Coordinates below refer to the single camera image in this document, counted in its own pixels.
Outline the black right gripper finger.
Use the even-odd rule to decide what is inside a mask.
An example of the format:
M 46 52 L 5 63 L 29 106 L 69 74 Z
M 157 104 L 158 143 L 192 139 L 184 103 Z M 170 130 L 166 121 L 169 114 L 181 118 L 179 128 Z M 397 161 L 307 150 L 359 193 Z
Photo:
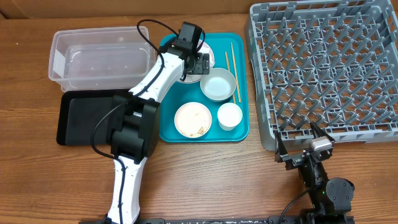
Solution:
M 276 131 L 275 132 L 275 161 L 276 162 L 283 162 L 284 157 L 287 157 L 289 153 L 287 152 L 281 133 Z
M 311 121 L 310 127 L 314 138 L 327 137 L 331 143 L 335 142 L 335 139 L 327 134 L 324 130 L 322 130 L 315 122 Z

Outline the pinkish small bowl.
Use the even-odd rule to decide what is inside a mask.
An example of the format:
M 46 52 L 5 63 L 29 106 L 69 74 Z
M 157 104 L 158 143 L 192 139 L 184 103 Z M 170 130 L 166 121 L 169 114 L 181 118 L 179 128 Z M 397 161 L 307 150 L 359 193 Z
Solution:
M 190 139 L 200 138 L 210 130 L 212 115 L 201 103 L 185 103 L 175 113 L 174 125 L 182 136 Z

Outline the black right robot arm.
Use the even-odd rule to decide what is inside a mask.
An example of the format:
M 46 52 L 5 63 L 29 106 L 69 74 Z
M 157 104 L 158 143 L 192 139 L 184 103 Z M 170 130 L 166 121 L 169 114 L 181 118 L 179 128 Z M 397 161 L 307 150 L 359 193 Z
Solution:
M 314 122 L 310 123 L 313 139 L 301 154 L 289 155 L 282 134 L 275 132 L 275 161 L 285 163 L 287 170 L 297 169 L 305 190 L 296 196 L 279 215 L 278 223 L 354 223 L 346 214 L 351 211 L 354 183 L 343 178 L 330 179 L 322 164 L 332 156 L 335 139 Z M 312 208 L 304 208 L 300 215 L 287 218 L 289 208 L 304 195 L 310 197 Z

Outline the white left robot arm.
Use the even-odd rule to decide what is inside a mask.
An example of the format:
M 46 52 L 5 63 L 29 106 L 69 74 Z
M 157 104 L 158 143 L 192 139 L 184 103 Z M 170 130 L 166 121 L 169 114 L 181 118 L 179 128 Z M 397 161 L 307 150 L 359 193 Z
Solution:
M 143 170 L 159 138 L 160 103 L 187 75 L 209 74 L 210 56 L 200 52 L 204 42 L 205 31 L 184 22 L 174 39 L 155 49 L 157 61 L 144 79 L 127 93 L 113 96 L 111 111 L 104 116 L 115 170 L 105 223 L 138 223 Z

